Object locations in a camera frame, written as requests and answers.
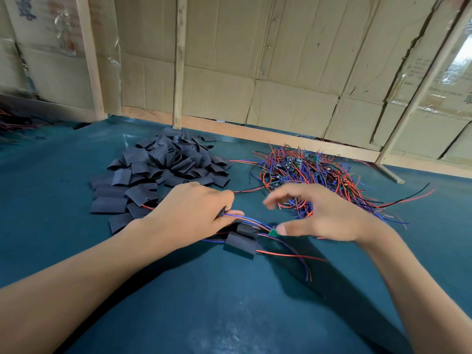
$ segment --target person's right hand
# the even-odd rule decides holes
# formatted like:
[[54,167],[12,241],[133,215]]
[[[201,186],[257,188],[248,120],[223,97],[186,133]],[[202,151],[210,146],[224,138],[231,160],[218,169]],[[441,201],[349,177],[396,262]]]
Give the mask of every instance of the person's right hand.
[[379,231],[392,231],[391,227],[367,211],[341,198],[322,185],[285,184],[275,189],[264,200],[274,209],[293,197],[313,204],[313,215],[277,226],[280,235],[312,235],[337,241],[368,241]]

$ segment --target black wire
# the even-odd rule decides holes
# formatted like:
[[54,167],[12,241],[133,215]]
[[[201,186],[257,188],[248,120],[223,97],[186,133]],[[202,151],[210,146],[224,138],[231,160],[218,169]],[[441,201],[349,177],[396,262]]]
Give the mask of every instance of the black wire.
[[431,183],[426,184],[425,187],[423,187],[423,188],[422,188],[421,190],[419,190],[418,192],[415,192],[413,195],[410,195],[410,196],[408,196],[408,197],[405,197],[404,199],[397,200],[397,201],[392,202],[391,204],[388,204],[388,205],[380,205],[379,207],[380,207],[380,208],[384,208],[384,207],[388,207],[388,206],[395,205],[396,203],[398,203],[398,202],[400,202],[400,201],[408,200],[408,199],[410,199],[411,197],[416,196],[416,195],[418,195],[419,193],[421,193],[421,191],[423,191],[424,189],[426,189],[430,184],[431,184]]

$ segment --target wooden post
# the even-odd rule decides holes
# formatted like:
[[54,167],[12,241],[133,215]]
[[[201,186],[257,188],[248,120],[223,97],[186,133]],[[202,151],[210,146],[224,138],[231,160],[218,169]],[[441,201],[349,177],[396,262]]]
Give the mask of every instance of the wooden post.
[[97,52],[91,28],[90,6],[88,0],[76,0],[79,14],[82,38],[84,39],[84,49],[87,59],[87,68],[90,77],[91,93],[93,96],[93,106],[97,120],[107,118],[103,107],[102,86],[100,85],[100,75],[98,73]]
[[177,0],[176,62],[174,78],[174,112],[172,118],[172,127],[178,129],[182,128],[186,29],[187,0]]
[[445,60],[451,53],[453,47],[456,45],[459,38],[463,35],[464,29],[466,28],[467,24],[469,23],[470,19],[472,18],[472,1],[469,0],[467,5],[464,7],[462,14],[460,15],[459,19],[457,20],[454,28],[451,30],[449,35],[446,36],[445,42],[443,46],[440,48],[438,53],[436,54],[433,63],[429,67],[428,72],[424,76],[420,86],[416,90],[413,98],[411,99],[410,103],[406,107],[405,111],[403,112],[400,120],[398,121],[397,126],[393,130],[392,134],[388,138],[384,148],[382,149],[379,157],[375,161],[375,166],[381,172],[385,173],[389,178],[396,181],[399,184],[403,184],[405,181],[395,175],[393,172],[388,170],[385,166],[383,166],[383,162],[387,156],[390,154],[390,151],[393,149],[393,146],[397,142],[398,138],[400,137],[401,133],[404,131],[406,125],[410,121],[413,113],[418,108],[420,101],[427,95],[429,91],[429,87],[434,81],[434,78],[439,73],[441,66],[444,64]]

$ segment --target blue table surface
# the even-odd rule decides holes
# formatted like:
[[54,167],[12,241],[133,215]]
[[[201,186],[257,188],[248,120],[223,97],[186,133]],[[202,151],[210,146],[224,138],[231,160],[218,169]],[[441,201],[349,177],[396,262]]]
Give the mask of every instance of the blue table surface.
[[[107,215],[89,214],[88,179],[127,146],[162,126],[113,117],[80,130],[45,130],[48,140],[0,151],[0,286],[8,285],[106,240]],[[213,152],[251,159],[268,145],[219,137]],[[395,168],[393,183],[346,160],[379,201],[408,196],[431,182],[427,198],[391,207],[401,234],[420,262],[470,315],[472,182]],[[255,186],[249,167],[233,165],[228,188]],[[265,223],[293,218],[269,211],[261,192],[236,196],[233,208]],[[399,331],[401,323],[371,261],[351,243],[310,240]],[[292,271],[294,262],[283,262]],[[323,268],[317,265],[319,273]],[[197,243],[145,268],[123,285],[63,346],[69,353],[373,353],[373,349],[310,290],[266,256],[253,261]]]

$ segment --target wooden baseboard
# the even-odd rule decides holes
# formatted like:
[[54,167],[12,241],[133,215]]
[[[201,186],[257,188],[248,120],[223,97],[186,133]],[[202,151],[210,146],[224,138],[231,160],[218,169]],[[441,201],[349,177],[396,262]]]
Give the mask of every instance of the wooden baseboard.
[[[172,125],[172,113],[161,112],[158,110],[146,110],[131,106],[123,106],[122,111],[123,115],[126,117]],[[248,126],[234,125],[185,115],[182,115],[182,127],[202,132],[232,136],[234,138],[252,140],[255,142],[270,143],[273,145],[287,144],[293,148],[300,147],[310,151],[321,151],[328,155],[339,155],[344,158],[362,160],[370,163],[375,162],[380,154],[380,152],[374,150],[322,142],[314,139],[271,132],[269,130],[256,129]],[[472,179],[472,170],[425,160],[405,158],[399,155],[388,154],[383,164]]]

